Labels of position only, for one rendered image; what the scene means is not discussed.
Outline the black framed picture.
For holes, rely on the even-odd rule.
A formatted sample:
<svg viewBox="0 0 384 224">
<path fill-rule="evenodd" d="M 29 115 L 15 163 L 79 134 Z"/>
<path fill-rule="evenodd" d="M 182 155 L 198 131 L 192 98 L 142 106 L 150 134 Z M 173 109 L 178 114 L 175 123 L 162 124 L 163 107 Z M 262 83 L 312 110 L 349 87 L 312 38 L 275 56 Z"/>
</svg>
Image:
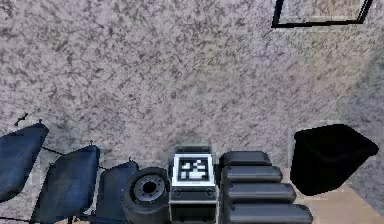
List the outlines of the black framed picture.
<svg viewBox="0 0 384 224">
<path fill-rule="evenodd" d="M 272 28 L 363 24 L 373 0 L 275 0 Z"/>
</svg>

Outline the black bin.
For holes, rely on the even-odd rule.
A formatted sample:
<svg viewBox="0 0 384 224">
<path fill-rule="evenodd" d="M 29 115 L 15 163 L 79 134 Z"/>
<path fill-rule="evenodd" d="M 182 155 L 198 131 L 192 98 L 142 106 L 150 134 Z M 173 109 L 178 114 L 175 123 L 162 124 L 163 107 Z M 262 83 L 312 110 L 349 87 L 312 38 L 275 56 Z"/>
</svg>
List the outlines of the black bin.
<svg viewBox="0 0 384 224">
<path fill-rule="evenodd" d="M 345 124 L 297 131 L 290 180 L 306 196 L 339 188 L 379 152 L 370 139 Z"/>
</svg>

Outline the blue chair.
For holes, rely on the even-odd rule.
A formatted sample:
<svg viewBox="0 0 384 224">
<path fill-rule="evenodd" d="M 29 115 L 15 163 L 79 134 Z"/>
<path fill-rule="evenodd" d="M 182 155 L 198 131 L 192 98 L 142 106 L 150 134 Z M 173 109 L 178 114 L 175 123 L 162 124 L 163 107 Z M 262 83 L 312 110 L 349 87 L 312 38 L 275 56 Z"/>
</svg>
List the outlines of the blue chair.
<svg viewBox="0 0 384 224">
<path fill-rule="evenodd" d="M 0 203 L 23 190 L 48 133 L 35 123 L 0 137 Z"/>
<path fill-rule="evenodd" d="M 55 224 L 93 203 L 100 149 L 88 145 L 61 155 L 48 169 L 31 222 Z"/>
<path fill-rule="evenodd" d="M 91 224 L 128 224 L 121 204 L 123 189 L 139 170 L 130 160 L 103 171 L 100 175 L 97 203 Z"/>
</svg>

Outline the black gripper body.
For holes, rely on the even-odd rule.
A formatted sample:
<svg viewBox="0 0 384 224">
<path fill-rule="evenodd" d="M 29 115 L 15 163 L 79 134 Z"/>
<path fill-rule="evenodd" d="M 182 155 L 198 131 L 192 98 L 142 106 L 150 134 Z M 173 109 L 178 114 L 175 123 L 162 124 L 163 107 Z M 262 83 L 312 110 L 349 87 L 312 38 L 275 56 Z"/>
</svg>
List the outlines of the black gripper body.
<svg viewBox="0 0 384 224">
<path fill-rule="evenodd" d="M 121 202 L 128 224 L 168 224 L 170 183 L 164 168 L 148 167 L 128 179 Z"/>
</svg>

